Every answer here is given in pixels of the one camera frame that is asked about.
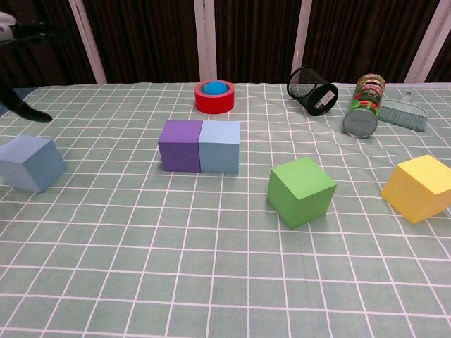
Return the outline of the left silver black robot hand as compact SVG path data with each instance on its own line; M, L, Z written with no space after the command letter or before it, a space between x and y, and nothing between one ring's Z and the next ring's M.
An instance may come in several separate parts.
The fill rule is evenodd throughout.
M27 43L43 41L60 42L66 38L63 30L48 23L18 23L11 14L1 12L1 46L20 48ZM40 123L49 123L53 118L25 103L3 80L1 81L1 104L21 118Z

